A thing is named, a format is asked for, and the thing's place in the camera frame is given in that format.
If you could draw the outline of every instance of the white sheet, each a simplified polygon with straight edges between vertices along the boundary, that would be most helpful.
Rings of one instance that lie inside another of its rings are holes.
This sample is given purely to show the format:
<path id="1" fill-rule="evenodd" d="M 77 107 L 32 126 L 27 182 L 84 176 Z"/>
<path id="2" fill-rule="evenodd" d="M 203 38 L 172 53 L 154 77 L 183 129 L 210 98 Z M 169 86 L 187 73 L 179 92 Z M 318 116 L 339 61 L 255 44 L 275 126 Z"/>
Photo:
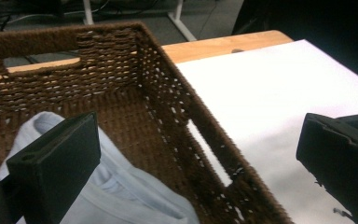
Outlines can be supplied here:
<path id="1" fill-rule="evenodd" d="M 295 223 L 352 223 L 296 147 L 306 113 L 358 114 L 356 74 L 305 40 L 177 66 Z"/>

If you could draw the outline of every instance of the brown wicker basket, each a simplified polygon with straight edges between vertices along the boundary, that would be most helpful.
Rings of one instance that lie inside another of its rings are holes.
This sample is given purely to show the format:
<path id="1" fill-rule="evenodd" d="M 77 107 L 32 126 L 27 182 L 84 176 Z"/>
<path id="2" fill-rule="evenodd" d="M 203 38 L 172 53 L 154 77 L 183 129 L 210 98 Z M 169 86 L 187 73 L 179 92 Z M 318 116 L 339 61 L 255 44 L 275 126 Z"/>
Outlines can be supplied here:
<path id="1" fill-rule="evenodd" d="M 3 63 L 74 49 L 80 61 L 73 64 L 9 73 Z M 0 33 L 0 164 L 36 113 L 91 110 L 135 166 L 192 202 L 201 223 L 291 223 L 141 23 Z M 232 179 L 228 187 L 188 130 L 190 120 Z"/>

